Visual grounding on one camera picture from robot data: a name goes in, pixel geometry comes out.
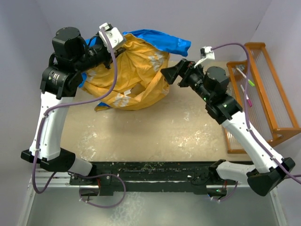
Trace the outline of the blue cartoon pillowcase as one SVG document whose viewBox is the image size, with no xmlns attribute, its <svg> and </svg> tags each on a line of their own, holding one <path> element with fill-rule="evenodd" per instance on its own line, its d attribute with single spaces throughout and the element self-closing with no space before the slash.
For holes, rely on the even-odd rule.
<svg viewBox="0 0 301 226">
<path fill-rule="evenodd" d="M 167 68 L 170 54 L 186 57 L 191 41 L 161 31 L 140 29 L 123 33 L 126 42 L 116 57 L 118 77 L 113 91 L 95 107 L 140 110 L 169 93 L 160 72 Z"/>
</svg>

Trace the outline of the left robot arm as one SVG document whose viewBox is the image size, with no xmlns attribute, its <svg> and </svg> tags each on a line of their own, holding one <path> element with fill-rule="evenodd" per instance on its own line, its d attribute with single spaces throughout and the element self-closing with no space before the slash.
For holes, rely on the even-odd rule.
<svg viewBox="0 0 301 226">
<path fill-rule="evenodd" d="M 61 148 L 61 137 L 66 115 L 82 83 L 82 73 L 104 64 L 106 68 L 116 62 L 115 50 L 125 42 L 118 28 L 110 23 L 99 27 L 91 47 L 75 27 L 65 27 L 52 39 L 54 53 L 48 67 L 42 73 L 40 84 L 41 108 L 34 140 L 29 149 L 21 152 L 21 158 L 38 163 L 50 172 L 80 174 L 87 185 L 96 181 L 93 164 Z"/>
</svg>

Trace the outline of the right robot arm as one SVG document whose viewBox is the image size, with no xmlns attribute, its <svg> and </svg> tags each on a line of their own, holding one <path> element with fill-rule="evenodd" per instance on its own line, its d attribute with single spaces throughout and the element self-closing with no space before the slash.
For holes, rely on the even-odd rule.
<svg viewBox="0 0 301 226">
<path fill-rule="evenodd" d="M 206 71 L 194 61 L 182 59 L 175 66 L 161 69 L 166 82 L 172 85 L 181 77 L 179 87 L 190 87 L 206 103 L 207 113 L 241 144 L 252 165 L 219 160 L 209 168 L 209 179 L 220 184 L 226 179 L 247 183 L 260 196 L 266 196 L 295 167 L 292 158 L 284 158 L 259 134 L 241 105 L 227 93 L 229 78 L 221 67 Z"/>
</svg>

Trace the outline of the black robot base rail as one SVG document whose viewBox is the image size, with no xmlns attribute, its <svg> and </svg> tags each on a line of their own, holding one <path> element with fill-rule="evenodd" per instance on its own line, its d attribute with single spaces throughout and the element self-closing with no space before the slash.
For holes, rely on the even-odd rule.
<svg viewBox="0 0 301 226">
<path fill-rule="evenodd" d="M 84 195 L 112 196 L 115 192 L 174 192 L 225 195 L 233 180 L 218 179 L 210 172 L 212 161 L 94 162 L 93 176 L 71 176 L 70 184 Z"/>
</svg>

